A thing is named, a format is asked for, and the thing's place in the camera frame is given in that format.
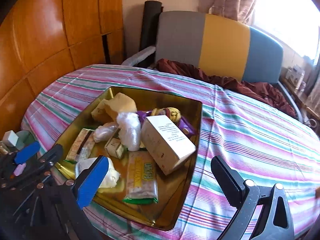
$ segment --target white cardboard box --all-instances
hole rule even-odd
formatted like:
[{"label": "white cardboard box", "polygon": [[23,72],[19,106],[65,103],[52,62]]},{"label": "white cardboard box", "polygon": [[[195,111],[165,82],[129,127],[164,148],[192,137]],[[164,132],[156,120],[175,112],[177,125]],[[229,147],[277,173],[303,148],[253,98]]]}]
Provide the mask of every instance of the white cardboard box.
[{"label": "white cardboard box", "polygon": [[19,139],[18,135],[16,135],[16,133],[11,130],[11,131],[5,132],[2,138],[2,141],[8,147],[15,147],[17,145],[18,139]]},{"label": "white cardboard box", "polygon": [[141,141],[165,175],[176,170],[196,150],[166,115],[146,117]]}]

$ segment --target small cardboard box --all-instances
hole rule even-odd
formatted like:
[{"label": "small cardboard box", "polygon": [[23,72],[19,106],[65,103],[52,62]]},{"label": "small cardboard box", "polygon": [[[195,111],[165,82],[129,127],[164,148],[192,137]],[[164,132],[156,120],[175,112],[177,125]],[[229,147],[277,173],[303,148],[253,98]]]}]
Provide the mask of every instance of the small cardboard box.
[{"label": "small cardboard box", "polygon": [[146,117],[141,141],[165,175],[170,174],[196,150],[195,145],[166,116]]},{"label": "small cardboard box", "polygon": [[105,149],[110,156],[116,157],[118,159],[121,159],[125,150],[124,146],[121,144],[120,139],[117,138],[112,138],[111,141],[106,144]]}]

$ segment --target maroon fabric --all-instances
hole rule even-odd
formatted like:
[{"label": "maroon fabric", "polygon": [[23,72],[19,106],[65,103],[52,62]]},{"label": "maroon fabric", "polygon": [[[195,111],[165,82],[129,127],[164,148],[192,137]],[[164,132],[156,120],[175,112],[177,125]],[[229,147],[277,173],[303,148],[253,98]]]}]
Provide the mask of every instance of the maroon fabric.
[{"label": "maroon fabric", "polygon": [[237,81],[232,77],[207,76],[201,69],[190,64],[177,61],[160,59],[156,63],[156,69],[160,72],[191,77],[213,85],[218,85],[224,89],[229,89],[245,96],[254,98],[267,105],[270,105],[285,114],[295,117],[295,111],[285,100],[283,94],[272,85],[266,82],[248,83]]}]

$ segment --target white plastic bag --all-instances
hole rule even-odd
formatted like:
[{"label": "white plastic bag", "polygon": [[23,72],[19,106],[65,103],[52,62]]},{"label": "white plastic bag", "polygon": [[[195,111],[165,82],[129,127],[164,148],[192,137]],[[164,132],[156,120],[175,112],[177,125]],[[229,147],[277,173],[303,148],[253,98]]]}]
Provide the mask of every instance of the white plastic bag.
[{"label": "white plastic bag", "polygon": [[101,141],[108,141],[112,134],[118,129],[116,122],[108,122],[99,126],[93,133],[93,139],[96,143]]},{"label": "white plastic bag", "polygon": [[[90,166],[95,162],[96,159],[97,158],[90,158],[90,159],[79,161],[75,167],[76,178],[78,178],[78,176],[83,170],[90,168]],[[119,180],[119,177],[120,177],[119,172],[115,170],[112,160],[110,158],[108,158],[108,161],[109,161],[108,172],[105,175],[99,187],[104,187],[104,188],[115,187]]]},{"label": "white plastic bag", "polygon": [[129,151],[138,151],[140,148],[141,124],[135,113],[119,113],[117,116],[119,124],[119,138],[121,143]]}]

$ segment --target chair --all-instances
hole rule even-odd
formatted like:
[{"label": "chair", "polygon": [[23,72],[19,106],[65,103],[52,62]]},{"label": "chair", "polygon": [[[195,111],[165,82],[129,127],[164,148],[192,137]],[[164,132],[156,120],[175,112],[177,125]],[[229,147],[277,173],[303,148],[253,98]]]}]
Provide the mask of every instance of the chair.
[{"label": "chair", "polygon": [[282,46],[259,30],[210,14],[163,12],[159,17],[156,45],[139,51],[122,65],[134,66],[153,53],[155,62],[166,58],[192,64],[207,75],[268,82],[282,92],[295,109],[296,119],[302,122],[298,107],[279,82]]}]

